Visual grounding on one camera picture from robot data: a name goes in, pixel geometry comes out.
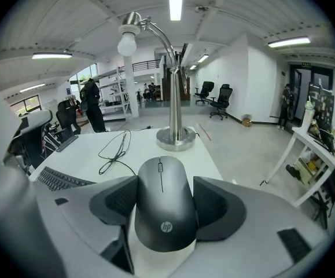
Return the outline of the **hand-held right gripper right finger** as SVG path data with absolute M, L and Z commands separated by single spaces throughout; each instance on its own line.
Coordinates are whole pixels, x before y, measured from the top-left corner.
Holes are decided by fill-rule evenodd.
M 218 242 L 236 233 L 246 220 L 247 210 L 233 191 L 234 184 L 207 177 L 193 177 L 198 242 Z

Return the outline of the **white cup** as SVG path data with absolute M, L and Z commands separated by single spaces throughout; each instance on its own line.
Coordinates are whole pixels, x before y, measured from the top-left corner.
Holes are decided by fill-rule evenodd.
M 314 117 L 314 112 L 315 112 L 314 105 L 311 102 L 311 100 L 308 100 L 305 104 L 305 113 L 304 113 L 304 121 L 303 121 L 303 127 L 305 127 L 306 130 L 308 130 L 308 128 L 310 127 L 310 124 Z

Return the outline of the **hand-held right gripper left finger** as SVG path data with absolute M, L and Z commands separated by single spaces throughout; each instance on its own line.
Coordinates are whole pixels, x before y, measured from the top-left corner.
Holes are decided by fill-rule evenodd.
M 108 225 L 126 225 L 136 204 L 138 177 L 119 180 L 95 194 L 89 203 L 92 214 Z

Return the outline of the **black office chair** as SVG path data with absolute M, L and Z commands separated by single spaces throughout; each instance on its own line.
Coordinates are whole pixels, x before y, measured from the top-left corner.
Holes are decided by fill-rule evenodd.
M 203 105 L 205 103 L 209 103 L 209 94 L 214 89 L 214 83 L 210 81 L 204 81 L 202 88 L 200 92 L 198 92 L 198 88 L 196 88 L 195 96 L 198 97 L 198 99 L 195 101 L 195 104 L 202 103 Z
M 56 117 L 61 127 L 58 134 L 60 143 L 80 134 L 81 128 L 76 121 L 76 107 L 69 100 L 58 103 Z
M 222 84 L 219 90 L 219 96 L 216 101 L 212 100 L 210 106 L 216 109 L 216 111 L 212 111 L 210 113 L 210 118 L 213 116 L 219 116 L 221 120 L 223 118 L 228 118 L 229 114 L 227 113 L 227 108 L 229 107 L 229 99 L 233 92 L 233 89 L 230 87 L 229 84 Z

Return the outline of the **white side table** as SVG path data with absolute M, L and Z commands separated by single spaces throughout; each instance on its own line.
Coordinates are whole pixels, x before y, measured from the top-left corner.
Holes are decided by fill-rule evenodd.
M 302 154 L 307 148 L 312 150 L 315 154 L 319 156 L 319 158 L 322 160 L 322 167 L 321 171 L 324 171 L 322 176 L 319 178 L 319 180 L 314 183 L 307 192 L 299 199 L 297 199 L 294 203 L 294 207 L 299 207 L 301 204 L 303 204 L 307 199 L 309 199 L 315 192 L 318 191 L 318 189 L 326 182 L 326 180 L 330 177 L 333 171 L 335 171 L 335 155 L 330 153 L 327 149 L 325 149 L 323 146 L 317 143 L 317 141 L 312 138 L 310 135 L 308 135 L 306 132 L 304 132 L 300 127 L 293 127 L 293 134 L 292 137 L 284 150 L 282 156 L 280 157 L 279 161 L 273 168 L 273 170 L 269 173 L 268 177 L 263 180 L 259 186 L 262 186 L 264 184 L 268 184 L 273 176 L 276 174 L 278 169 L 282 166 L 285 159 L 288 157 L 290 151 L 292 150 L 296 140 L 301 141 L 304 144 L 304 149 L 301 151 L 300 154 Z

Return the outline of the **white storage shelf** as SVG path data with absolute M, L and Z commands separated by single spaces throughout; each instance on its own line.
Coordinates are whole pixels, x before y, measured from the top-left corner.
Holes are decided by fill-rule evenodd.
M 99 108 L 103 120 L 126 120 L 131 116 L 130 100 L 123 67 L 98 75 Z

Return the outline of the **black computer mouse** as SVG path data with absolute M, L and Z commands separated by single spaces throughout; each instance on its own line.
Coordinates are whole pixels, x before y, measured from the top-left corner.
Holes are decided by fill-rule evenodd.
M 177 158 L 151 158 L 140 167 L 134 228 L 145 247 L 160 253 L 183 250 L 195 241 L 196 207 Z

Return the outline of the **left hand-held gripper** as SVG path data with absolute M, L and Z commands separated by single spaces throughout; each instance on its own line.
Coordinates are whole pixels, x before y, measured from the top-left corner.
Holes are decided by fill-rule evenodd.
M 19 125 L 0 96 L 0 278 L 66 278 L 33 186 L 22 169 L 3 162 Z

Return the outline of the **black keyboard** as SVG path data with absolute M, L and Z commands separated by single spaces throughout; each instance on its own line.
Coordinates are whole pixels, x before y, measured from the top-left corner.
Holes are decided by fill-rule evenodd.
M 45 167 L 38 175 L 37 182 L 43 183 L 51 191 L 76 188 L 94 184 L 92 181 L 82 180 L 59 171 Z

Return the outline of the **silver desk lamp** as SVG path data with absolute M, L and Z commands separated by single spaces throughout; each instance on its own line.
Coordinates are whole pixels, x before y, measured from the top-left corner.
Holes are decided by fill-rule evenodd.
M 137 12 L 126 14 L 119 32 L 122 38 L 117 46 L 122 56 L 130 57 L 137 49 L 135 38 L 142 31 L 149 31 L 160 40 L 171 61 L 170 76 L 170 125 L 156 134 L 157 145 L 171 152 L 185 151 L 194 145 L 196 132 L 182 124 L 181 98 L 179 92 L 179 76 L 181 65 L 175 57 L 175 51 L 163 31 L 151 21 L 151 17 L 143 19 Z

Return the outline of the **wooden staircase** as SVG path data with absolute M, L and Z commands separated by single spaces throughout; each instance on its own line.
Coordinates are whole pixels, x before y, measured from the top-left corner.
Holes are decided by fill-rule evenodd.
M 182 63 L 182 59 L 186 53 L 186 49 L 188 44 L 185 43 L 183 45 L 181 52 L 175 52 L 175 57 Z M 161 73 L 161 98 L 163 101 L 170 101 L 170 76 L 171 76 L 171 61 L 169 60 L 168 56 L 165 54 L 162 56 L 160 60 L 160 68 L 162 69 Z M 179 92 L 181 101 L 190 101 L 191 94 L 190 94 L 190 78 L 186 76 L 185 68 L 182 67 L 181 70 L 178 72 L 179 76 Z

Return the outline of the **black pegboard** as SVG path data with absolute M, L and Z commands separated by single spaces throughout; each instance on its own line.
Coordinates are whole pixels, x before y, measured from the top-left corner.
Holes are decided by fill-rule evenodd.
M 308 96 L 314 106 L 313 121 L 316 123 L 316 134 L 326 147 L 333 145 L 332 120 L 334 111 L 334 95 L 322 86 L 309 85 Z

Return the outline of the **grey office chair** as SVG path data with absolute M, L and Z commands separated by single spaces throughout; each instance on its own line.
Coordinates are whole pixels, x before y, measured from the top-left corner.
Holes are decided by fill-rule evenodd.
M 23 168 L 36 169 L 43 161 L 43 129 L 52 120 L 50 110 L 41 110 L 19 116 L 21 124 L 14 135 L 8 152 L 17 159 L 21 157 Z

